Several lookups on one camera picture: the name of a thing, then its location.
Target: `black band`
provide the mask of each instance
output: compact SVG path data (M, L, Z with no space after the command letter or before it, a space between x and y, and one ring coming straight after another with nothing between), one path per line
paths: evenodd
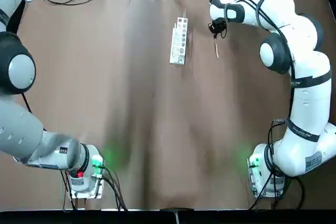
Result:
M89 149L87 148L85 144L81 143L81 145L84 147L84 150L85 150L85 160L84 160L83 165L79 168L77 172L85 172L86 168L88 168L89 159L90 159Z
M300 136L301 138L311 141L311 142L317 142L320 138L320 135L314 135L311 134L297 125L295 125L289 118L287 118L287 127L290 129L291 132L293 132L295 135Z
M0 22L5 26L7 26L9 22L9 16L5 14L5 12L1 9L0 9Z
M265 160L265 164L266 164L267 169L269 170L270 173L274 174L277 177L283 176L283 172L280 171L275 166L275 164L274 165L272 164L272 161L270 160L270 155L272 155L271 152L270 152L270 146L266 145L265 150L264 150L264 160Z
M216 6L217 8L223 9L224 10L224 17L225 21L228 22L235 22L235 23L242 23L245 19L245 10L240 4L222 4L220 0L210 0L209 1L211 5ZM227 17L227 10L233 10L236 13L235 18L228 18Z
M262 27L263 26L261 25L260 23L260 19L259 19L259 11L260 11L260 8L261 8L261 5L263 4L264 0L260 0L256 6L256 18L257 18L257 23L258 23L258 26L259 27Z
M291 79L290 85L293 88L309 88L325 83L330 79L331 79L331 68L327 73L315 78L313 78L313 76L307 76L298 79Z

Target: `label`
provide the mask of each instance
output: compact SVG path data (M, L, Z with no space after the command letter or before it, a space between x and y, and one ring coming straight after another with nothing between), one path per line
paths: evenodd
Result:
M80 179L71 179L71 185L73 186L82 186L84 185L84 179L80 178Z
M3 10L1 10L1 9L0 9L0 22L2 24L4 24L5 26L7 26L8 22L9 22L8 15Z
M59 148L59 152L60 152L60 154L67 154L68 153L68 148L66 148L66 147L60 147Z
M282 177L282 178L276 178L275 179L275 184L276 185L281 185L281 184L283 184L284 183L284 180L285 178L284 177ZM271 185L274 185L274 179L270 179L270 183L271 183Z
M322 154L321 152L316 152L310 157L306 157L306 172L313 170L322 163Z
M41 166L41 168L58 170L58 166L57 165L40 164L40 166Z

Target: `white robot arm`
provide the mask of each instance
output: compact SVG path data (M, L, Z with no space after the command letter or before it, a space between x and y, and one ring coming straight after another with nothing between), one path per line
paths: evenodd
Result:
M328 123L331 68L328 57L316 51L322 27L308 15L297 15L293 0L210 0L210 16L214 23L225 20L270 31L260 46L261 60L291 77L294 93L283 138L271 147L259 144L248 158L254 196L274 197L275 191L281 196L285 175L305 174L336 155L336 127Z
M77 198L100 198L104 160L93 145L48 132L42 123L14 101L35 81L35 63L19 38L6 32L21 0L0 0L0 151L26 166L65 170Z

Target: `cable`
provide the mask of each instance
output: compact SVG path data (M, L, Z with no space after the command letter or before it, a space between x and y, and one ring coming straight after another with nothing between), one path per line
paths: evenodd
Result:
M81 2L81 3L75 3L75 4L70 4L71 1L73 0L69 0L69 1L66 1L66 2L63 2L63 3L60 3L60 2L55 2L55 1L52 1L52 0L46 0L54 5L66 5L66 6L76 6L76 5L83 5L83 4L86 4L88 2L90 2L91 0L87 0L87 1L84 1L84 2Z
M252 0L239 0L237 1L238 2L244 2L246 3L247 5L249 5L252 9L254 9L256 11L256 6L257 4L252 1ZM285 42L285 50L287 50L287 54L290 55L290 60L291 60L291 78L292 79L295 79L295 66L294 66L294 59L291 55L291 52L290 52L290 48L288 46L288 43L287 43L287 39L286 37L284 36L284 34L282 33L282 31L276 26L276 24L267 16L267 14L260 8L259 9L259 15L266 21L268 22L277 32L278 34L280 35L280 37L283 39L283 41ZM292 106L293 106L293 100L294 100L294 92L295 92L295 89L294 88L291 88L290 89L290 99L289 99L289 111L288 111L288 118L290 118L291 116L291 111L292 111Z
M114 186L114 184L113 184L109 179L107 179L107 178L105 178L105 177L102 177L102 179L105 180L105 181L109 184L109 186L113 189L114 194L115 194L117 200L119 201L121 207L122 207L125 211L128 211L128 209L126 208L125 204L124 204L124 203L122 202L122 200L120 199L120 196L119 196L119 194L117 193L117 190L115 189L116 187Z
M72 205L72 209L73 210L77 210L77 208L74 206L74 201L72 200L72 192L71 192L71 187L70 187L70 182L69 182L69 178L67 173L65 172L65 178L67 179L68 185L69 185L69 194L70 194L70 201L71 201L71 205Z
M252 210L252 209L257 205L257 203L258 203L258 201L259 201L261 195L263 194L263 191L264 191L264 189L265 189L267 183L268 183L269 180L271 179L271 176L272 176L272 174L269 175L268 179L266 180L264 186L262 187L262 189L261 189L261 191L260 191L260 194L258 195L257 199L254 201L254 203L252 204L252 206L250 206L250 208L249 208L248 210Z
M22 95L22 98L23 98L23 100L24 100L24 102L25 102L25 104L26 104L27 110L28 110L31 114L33 114L32 111L31 111L31 108L30 108L30 106L29 106L29 103L28 103L28 100L27 100L25 94L22 93L21 95ZM60 170L59 172L61 173L62 180L63 180L64 186L65 186L65 193L66 193L66 192L68 191L67 183L66 183L66 181L65 181L65 179L64 179L63 172L62 172L61 170Z
M300 178L298 178L298 177L294 177L294 179L299 183L299 185L300 185L300 187L301 187L301 199L300 199L300 201L299 201L298 206L296 207L296 209L299 210L299 209L302 208L303 203L304 203L304 201L305 201L305 199L306 199L306 190L305 190L305 187L304 187L304 185L303 185L303 182L301 181Z
M113 173L114 173L114 175L116 176L116 179L117 179L117 182L116 182L116 181L114 180L114 178L112 177L112 174L110 173L110 171L109 171L106 167L104 167L104 169L107 170L108 174L110 175L111 180L112 180L112 183L117 185L117 190L118 190L120 199L121 199L122 203L125 205L123 196L122 196L122 194L121 194L120 182L119 182L119 178L118 178L117 174L115 173L115 171L113 171Z

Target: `black cable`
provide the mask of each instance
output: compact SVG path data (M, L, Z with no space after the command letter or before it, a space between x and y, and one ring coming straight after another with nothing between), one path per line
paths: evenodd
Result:
M296 207L296 209L299 210L299 209L302 208L303 203L304 203L304 201L305 201L305 199L306 199L306 189L305 189L305 187L304 187L304 185L303 185L303 182L301 181L300 178L298 178L298 177L294 177L293 179L295 179L295 180L299 183L299 185L300 185L300 187L301 187L301 199L300 199L300 201L299 201L298 206Z
M122 200L120 199L120 196L119 196L119 194L118 194L118 192L117 192L116 187L114 186L114 184L109 179L107 179L105 177L102 177L102 179L105 180L109 184L109 186L112 188L112 190L114 191L114 194L117 197L117 200L119 201L121 207L125 211L128 211L127 208L126 208L126 206L125 206L125 204L123 204Z
M27 110L32 114L31 108L29 106L29 103L28 103L28 100L27 100L25 94L22 93L21 95L22 95L22 98L23 98L23 100L24 100L24 102L26 104ZM68 191L67 183L65 182L65 179L64 179L64 176L63 176L63 172L61 170L59 172L61 173L61 176L62 176L62 180L63 180L64 186L65 186L65 191Z
M261 191L260 191L260 194L258 195L257 199L254 201L254 203L252 204L252 206L250 206L250 208L249 208L248 210L252 210L252 209L257 205L257 203L258 203L258 201L259 201L261 195L263 194L263 191L264 191L264 189L265 189L267 183L268 183L269 180L271 179L271 176L272 176L272 174L269 175L268 179L266 180L264 186L262 187L262 189L261 189Z
M123 205L125 206L125 202L124 202L123 196L121 194L120 182L119 182L119 178L118 178L117 174L115 173L115 171L113 171L113 173L114 173L114 175L116 176L116 179L117 179L117 182L116 182L114 180L114 178L112 177L112 174L110 173L110 170L108 170L106 167L104 167L104 169L108 172L109 176L111 177L113 185L117 184L117 189L118 189L118 193L119 193L120 199L121 199ZM115 201L116 201L117 207L118 207L118 199L117 199L116 195L115 195Z
M269 152L270 152L270 157L271 157L271 161L272 161L272 171L271 174L273 175L273 186L274 186L274 203L271 205L271 209L275 209L276 207L276 202L278 201L278 196L277 196L277 190L276 190L276 179L275 179L275 164L274 164L274 160L273 160L273 156L274 156L274 145L273 145L273 128L284 125L285 121L284 120L280 120L278 121L277 124L277 120L273 120L271 123L271 127L268 130L268 136L267 136L267 145L269 148Z
M67 183L65 182L63 172L61 170L60 170L60 172L61 172L62 180L63 180L64 186L65 186L65 190L68 191Z
M26 107L27 107L27 110L32 114L32 111L30 109L30 106L28 104L28 101L27 101L27 98L26 98L26 95L24 93L21 94L22 95L22 98L23 100L25 101L25 104L26 104Z
M67 173L65 172L65 178L67 179L67 182L68 182L68 185L69 185L69 194L70 194L70 202L71 202L71 205L72 205L72 209L73 210L76 210L77 208L74 206L74 201L72 199L72 192L71 192L71 187L70 187L70 182L69 182L69 178L68 178L68 175Z
M87 1L84 1L84 2L81 2L81 3L75 3L75 4L70 4L70 2L73 1L73 0L69 0L69 1L66 1L66 2L63 2L63 3L55 2L55 1L52 1L52 0L46 0L46 1L48 1L52 4L55 4L55 5L76 6L76 5L86 4L86 3L90 2L91 0L87 0Z
M256 10L256 6L257 4L252 1L252 0L239 0L237 1L238 2L244 2L246 3L247 5L249 5L252 9ZM291 61L291 78L292 79L295 79L295 66L294 66L294 59L292 58L291 56L291 52L290 52L290 48L288 46L288 43L287 43L287 39L286 37L284 36L284 34L282 33L282 31L276 26L276 24L268 17L268 15L260 8L259 9L259 15L266 21L268 22L277 32L278 34L280 35L280 37L283 39L283 41L285 42L285 50L287 50L287 54L290 55L290 61ZM289 111L288 111L288 118L290 118L291 116L291 112L292 112L292 106L293 106L293 100L294 100L294 92L295 92L295 89L294 88L291 88L290 89L290 100L289 100Z

